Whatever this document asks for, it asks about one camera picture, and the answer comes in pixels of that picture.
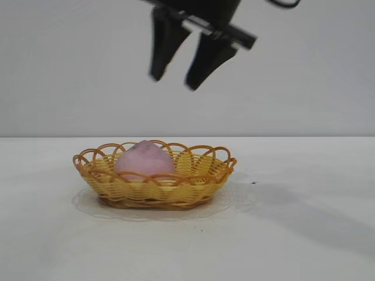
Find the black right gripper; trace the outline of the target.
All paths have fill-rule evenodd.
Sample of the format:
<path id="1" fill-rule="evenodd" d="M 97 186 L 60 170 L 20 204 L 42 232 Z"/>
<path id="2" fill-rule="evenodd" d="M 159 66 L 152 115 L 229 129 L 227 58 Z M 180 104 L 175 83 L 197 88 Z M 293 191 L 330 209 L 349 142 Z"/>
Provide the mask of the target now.
<path id="1" fill-rule="evenodd" d="M 239 1 L 149 1 L 152 10 L 153 48 L 149 75 L 159 81 L 182 43 L 191 34 L 187 20 L 210 35 L 200 34 L 185 84 L 197 90 L 222 64 L 237 53 L 233 41 L 251 49 L 257 37 L 231 24 Z"/>

